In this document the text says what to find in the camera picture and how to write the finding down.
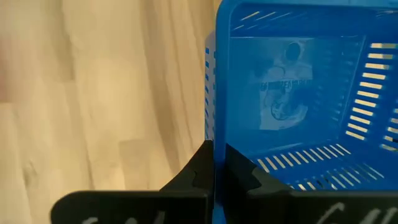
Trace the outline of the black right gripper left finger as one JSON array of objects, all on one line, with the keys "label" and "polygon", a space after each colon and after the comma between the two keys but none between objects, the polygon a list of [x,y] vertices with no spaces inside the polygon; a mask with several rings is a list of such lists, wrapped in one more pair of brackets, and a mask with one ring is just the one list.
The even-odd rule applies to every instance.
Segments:
[{"label": "black right gripper left finger", "polygon": [[160,190],[72,192],[51,209],[51,224],[210,224],[214,201],[213,142],[205,140]]}]

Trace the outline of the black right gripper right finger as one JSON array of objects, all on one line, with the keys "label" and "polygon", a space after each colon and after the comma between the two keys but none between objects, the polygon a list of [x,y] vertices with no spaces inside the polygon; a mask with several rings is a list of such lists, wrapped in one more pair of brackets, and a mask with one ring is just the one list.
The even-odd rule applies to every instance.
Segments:
[{"label": "black right gripper right finger", "polygon": [[398,224],[398,181],[335,144],[250,160],[226,147],[228,224]]}]

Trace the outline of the blue plastic basket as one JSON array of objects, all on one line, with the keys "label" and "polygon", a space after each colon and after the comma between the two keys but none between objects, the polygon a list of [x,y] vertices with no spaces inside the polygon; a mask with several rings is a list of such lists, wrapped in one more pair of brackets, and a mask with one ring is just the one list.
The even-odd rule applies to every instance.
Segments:
[{"label": "blue plastic basket", "polygon": [[222,0],[206,39],[212,224],[226,147],[250,160],[339,144],[398,181],[398,0]]}]

